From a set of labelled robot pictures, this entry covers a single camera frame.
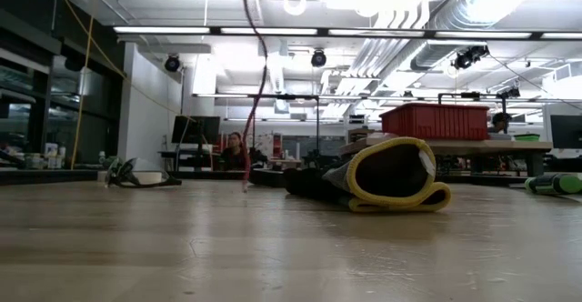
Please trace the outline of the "small black grey device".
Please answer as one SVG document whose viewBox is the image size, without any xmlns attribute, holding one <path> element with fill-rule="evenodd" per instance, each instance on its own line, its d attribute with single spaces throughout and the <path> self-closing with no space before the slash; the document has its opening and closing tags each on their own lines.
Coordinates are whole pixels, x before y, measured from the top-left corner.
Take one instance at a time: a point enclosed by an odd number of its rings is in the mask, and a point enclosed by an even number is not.
<svg viewBox="0 0 582 302">
<path fill-rule="evenodd" d="M 283 171 L 275 171 L 265 168 L 251 169 L 248 181 L 255 186 L 268 186 L 274 188 L 286 187 Z"/>
</svg>

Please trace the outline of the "person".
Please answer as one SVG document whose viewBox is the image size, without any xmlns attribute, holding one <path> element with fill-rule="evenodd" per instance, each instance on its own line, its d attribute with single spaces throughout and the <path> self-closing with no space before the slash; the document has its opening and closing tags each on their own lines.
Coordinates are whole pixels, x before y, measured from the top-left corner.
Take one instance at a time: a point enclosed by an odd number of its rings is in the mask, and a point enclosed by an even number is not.
<svg viewBox="0 0 582 302">
<path fill-rule="evenodd" d="M 507 131 L 507 124 L 512 119 L 508 113 L 500 112 L 492 116 L 491 127 L 487 130 L 488 133 L 500 133 Z"/>
<path fill-rule="evenodd" d="M 226 148 L 221 153 L 222 168 L 225 171 L 242 171 L 246 169 L 246 150 L 239 133 L 228 135 Z"/>
</svg>

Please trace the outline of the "black computer monitor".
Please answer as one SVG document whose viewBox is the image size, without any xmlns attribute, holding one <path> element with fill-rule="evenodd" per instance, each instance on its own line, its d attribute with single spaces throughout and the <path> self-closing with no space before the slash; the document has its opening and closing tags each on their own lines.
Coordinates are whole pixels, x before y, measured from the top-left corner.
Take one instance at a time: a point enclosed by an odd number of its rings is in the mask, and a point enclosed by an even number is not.
<svg viewBox="0 0 582 302">
<path fill-rule="evenodd" d="M 551 116 L 554 148 L 582 149 L 582 116 Z"/>
<path fill-rule="evenodd" d="M 176 116 L 171 142 L 216 145 L 220 140 L 219 127 L 219 116 Z"/>
</svg>

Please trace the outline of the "black glove yellow cuff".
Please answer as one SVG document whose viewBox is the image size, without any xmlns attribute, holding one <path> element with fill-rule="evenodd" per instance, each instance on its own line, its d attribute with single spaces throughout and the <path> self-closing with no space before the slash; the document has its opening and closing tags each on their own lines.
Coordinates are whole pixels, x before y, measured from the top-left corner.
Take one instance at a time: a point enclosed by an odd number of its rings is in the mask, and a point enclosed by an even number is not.
<svg viewBox="0 0 582 302">
<path fill-rule="evenodd" d="M 357 213 L 439 211 L 449 204 L 452 192 L 436 176 L 432 149 L 413 137 L 390 138 L 322 169 L 283 173 L 289 194 Z"/>
</svg>

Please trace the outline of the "long white light bar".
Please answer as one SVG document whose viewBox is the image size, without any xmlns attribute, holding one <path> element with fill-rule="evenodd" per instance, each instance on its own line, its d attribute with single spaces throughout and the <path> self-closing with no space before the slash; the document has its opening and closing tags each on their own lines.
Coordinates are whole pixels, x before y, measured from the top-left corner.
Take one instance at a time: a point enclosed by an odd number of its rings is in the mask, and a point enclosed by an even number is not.
<svg viewBox="0 0 582 302">
<path fill-rule="evenodd" d="M 435 40 L 531 40 L 582 41 L 582 31 L 492 31 L 431 30 L 398 28 L 312 28 L 312 27 L 235 27 L 235 26 L 114 26 L 118 35 L 230 35 L 230 36 L 306 36 L 372 39 L 435 39 Z"/>
</svg>

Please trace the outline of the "round white ceiling lamp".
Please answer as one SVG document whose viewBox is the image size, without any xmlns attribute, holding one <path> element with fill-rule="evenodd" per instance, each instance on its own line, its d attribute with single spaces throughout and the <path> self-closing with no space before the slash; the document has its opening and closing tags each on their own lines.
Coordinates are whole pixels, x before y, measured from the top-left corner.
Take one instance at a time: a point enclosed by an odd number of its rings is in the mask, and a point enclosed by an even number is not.
<svg viewBox="0 0 582 302">
<path fill-rule="evenodd" d="M 289 15 L 302 15 L 306 11 L 306 0 L 283 0 L 283 8 Z"/>
</svg>

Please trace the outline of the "red plastic bin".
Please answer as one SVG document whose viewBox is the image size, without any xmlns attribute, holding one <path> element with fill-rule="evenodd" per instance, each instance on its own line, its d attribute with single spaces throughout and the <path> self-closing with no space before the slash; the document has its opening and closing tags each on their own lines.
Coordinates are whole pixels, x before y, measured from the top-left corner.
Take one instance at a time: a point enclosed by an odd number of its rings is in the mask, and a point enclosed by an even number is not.
<svg viewBox="0 0 582 302">
<path fill-rule="evenodd" d="M 435 140 L 488 139 L 487 107 L 409 103 L 380 115 L 382 131 Z"/>
</svg>

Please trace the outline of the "white round bowl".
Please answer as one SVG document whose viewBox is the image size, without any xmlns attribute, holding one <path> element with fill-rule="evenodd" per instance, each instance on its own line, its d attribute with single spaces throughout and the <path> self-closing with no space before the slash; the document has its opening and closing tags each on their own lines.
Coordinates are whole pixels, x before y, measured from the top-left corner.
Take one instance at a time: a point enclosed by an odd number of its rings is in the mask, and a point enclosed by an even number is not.
<svg viewBox="0 0 582 302">
<path fill-rule="evenodd" d="M 137 171 L 133 176 L 138 185 L 157 185 L 165 180 L 163 173 L 159 171 Z"/>
</svg>

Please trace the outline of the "wooden workbench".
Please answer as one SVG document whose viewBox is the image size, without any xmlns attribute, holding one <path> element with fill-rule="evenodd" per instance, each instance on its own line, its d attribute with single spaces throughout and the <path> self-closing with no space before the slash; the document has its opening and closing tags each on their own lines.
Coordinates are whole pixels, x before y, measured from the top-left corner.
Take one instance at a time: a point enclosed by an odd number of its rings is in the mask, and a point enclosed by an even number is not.
<svg viewBox="0 0 582 302">
<path fill-rule="evenodd" d="M 422 140 L 413 137 L 374 133 L 340 148 L 342 158 L 356 163 L 356 173 L 394 176 L 434 176 L 436 158 L 460 156 L 469 159 L 487 156 L 517 156 L 526 160 L 527 174 L 544 173 L 543 155 L 550 151 L 548 142 L 516 140 Z"/>
</svg>

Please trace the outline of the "black ceiling spotlight cluster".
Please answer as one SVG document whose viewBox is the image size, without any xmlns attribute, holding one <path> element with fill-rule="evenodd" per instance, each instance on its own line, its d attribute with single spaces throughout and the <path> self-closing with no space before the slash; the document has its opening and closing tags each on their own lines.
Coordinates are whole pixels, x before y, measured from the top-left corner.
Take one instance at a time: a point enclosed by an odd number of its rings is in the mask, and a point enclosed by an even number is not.
<svg viewBox="0 0 582 302">
<path fill-rule="evenodd" d="M 481 60 L 482 57 L 489 55 L 487 45 L 474 45 L 462 50 L 456 54 L 456 58 L 452 62 L 452 66 L 456 70 L 467 69 L 474 63 Z"/>
</svg>

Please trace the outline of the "white bottles on shelf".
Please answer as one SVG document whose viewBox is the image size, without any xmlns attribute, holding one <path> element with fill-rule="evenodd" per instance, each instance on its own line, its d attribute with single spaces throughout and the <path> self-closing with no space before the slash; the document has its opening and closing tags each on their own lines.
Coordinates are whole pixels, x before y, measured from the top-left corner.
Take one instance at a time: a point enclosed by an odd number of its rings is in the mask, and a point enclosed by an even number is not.
<svg viewBox="0 0 582 302">
<path fill-rule="evenodd" d="M 45 144 L 45 161 L 48 169 L 62 169 L 65 163 L 65 146 L 57 143 Z"/>
</svg>

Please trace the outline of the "green black screwdriver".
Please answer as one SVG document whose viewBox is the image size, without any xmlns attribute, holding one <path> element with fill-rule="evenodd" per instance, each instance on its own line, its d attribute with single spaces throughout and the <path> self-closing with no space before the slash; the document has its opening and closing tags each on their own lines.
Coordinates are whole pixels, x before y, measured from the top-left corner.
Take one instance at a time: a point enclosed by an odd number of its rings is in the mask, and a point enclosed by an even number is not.
<svg viewBox="0 0 582 302">
<path fill-rule="evenodd" d="M 529 193 L 548 196 L 582 194 L 582 179 L 569 174 L 530 177 L 525 182 Z"/>
</svg>

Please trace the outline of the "black metal station frame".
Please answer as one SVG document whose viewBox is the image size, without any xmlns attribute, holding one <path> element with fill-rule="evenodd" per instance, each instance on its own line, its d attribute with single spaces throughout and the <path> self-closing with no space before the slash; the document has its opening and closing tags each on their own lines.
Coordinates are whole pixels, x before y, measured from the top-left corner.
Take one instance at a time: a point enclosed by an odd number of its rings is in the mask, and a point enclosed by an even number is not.
<svg viewBox="0 0 582 302">
<path fill-rule="evenodd" d="M 313 100 L 316 102 L 316 151 L 320 149 L 320 115 L 319 115 L 319 108 L 320 108 L 320 97 L 315 95 L 290 95 L 290 94 L 282 94 L 282 95 L 263 95 L 263 94 L 253 94 L 253 95 L 246 95 L 247 98 L 251 98 L 253 100 L 253 105 L 251 107 L 251 111 L 249 116 L 246 120 L 245 128 L 243 131 L 242 137 L 242 144 L 244 148 L 247 148 L 247 134 L 248 130 L 252 128 L 255 130 L 256 125 L 256 109 L 262 97 L 265 98 L 273 98 L 276 100 L 284 100 L 284 101 L 291 101 L 291 100 Z"/>
</svg>

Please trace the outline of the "clear safety glasses black frame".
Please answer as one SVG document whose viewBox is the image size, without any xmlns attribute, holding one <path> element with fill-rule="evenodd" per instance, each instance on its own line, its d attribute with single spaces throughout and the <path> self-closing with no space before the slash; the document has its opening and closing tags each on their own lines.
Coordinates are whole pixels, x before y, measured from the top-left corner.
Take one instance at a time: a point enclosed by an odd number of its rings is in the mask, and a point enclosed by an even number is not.
<svg viewBox="0 0 582 302">
<path fill-rule="evenodd" d="M 157 185 L 138 185 L 133 176 L 137 171 L 159 171 L 164 175 L 165 180 Z M 162 167 L 147 161 L 143 158 L 131 158 L 123 161 L 120 158 L 114 159 L 105 175 L 107 186 L 118 186 L 123 188 L 155 188 L 164 186 L 181 186 L 182 181 L 174 178 Z"/>
</svg>

